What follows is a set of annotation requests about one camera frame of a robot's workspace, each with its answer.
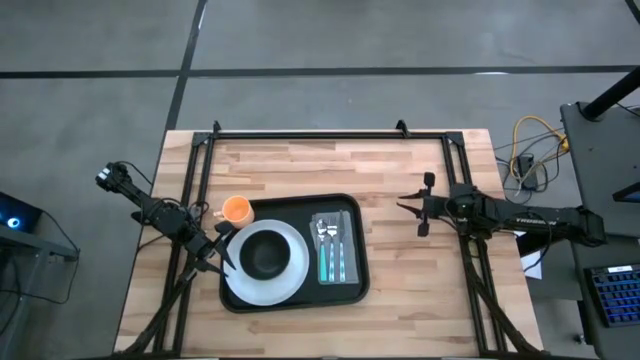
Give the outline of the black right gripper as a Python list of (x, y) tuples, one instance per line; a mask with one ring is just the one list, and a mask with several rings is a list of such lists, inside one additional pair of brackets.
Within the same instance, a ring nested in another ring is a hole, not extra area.
[(432, 194), (432, 189), (435, 185), (435, 174), (426, 172), (423, 177), (423, 184), (424, 188), (418, 190), (416, 193), (399, 196), (399, 199), (421, 199), (422, 205), (420, 209), (398, 204), (399, 207), (408, 210), (420, 220), (417, 230), (419, 237), (426, 237), (429, 234), (429, 219), (439, 219), (441, 216), (446, 215), (445, 202), (447, 198)]

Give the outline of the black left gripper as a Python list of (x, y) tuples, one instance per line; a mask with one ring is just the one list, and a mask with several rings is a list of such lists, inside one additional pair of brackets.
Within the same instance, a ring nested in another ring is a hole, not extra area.
[(231, 269), (235, 268), (227, 251), (226, 243), (226, 235), (230, 235), (234, 231), (233, 225), (230, 222), (220, 222), (214, 228), (218, 232), (218, 237), (215, 240), (209, 239), (206, 232), (199, 225), (189, 225), (179, 234), (178, 243), (191, 256), (191, 259), (186, 261), (181, 274), (184, 280), (192, 279), (196, 271), (224, 275), (224, 272), (219, 267), (208, 261), (215, 253), (218, 253)]

